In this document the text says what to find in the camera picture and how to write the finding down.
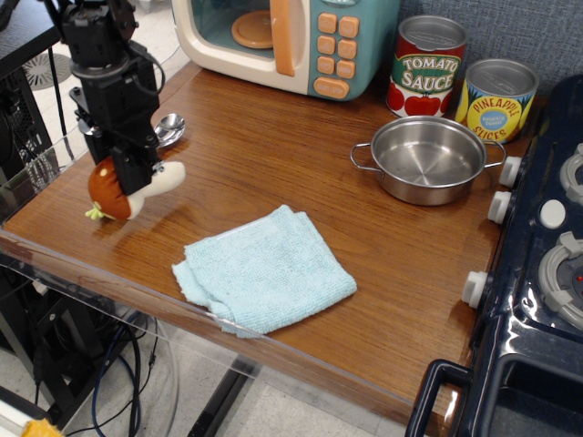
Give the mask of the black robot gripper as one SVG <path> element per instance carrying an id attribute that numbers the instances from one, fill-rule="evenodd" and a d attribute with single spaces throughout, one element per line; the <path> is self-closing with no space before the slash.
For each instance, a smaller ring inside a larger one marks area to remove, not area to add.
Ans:
<path id="1" fill-rule="evenodd" d="M 129 196 L 150 184 L 160 163 L 151 118 L 159 108 L 154 67 L 158 61 L 135 41 L 121 58 L 105 67 L 70 64 L 81 88 L 70 96 L 77 103 L 79 129 L 96 165 L 112 157 L 122 192 Z"/>

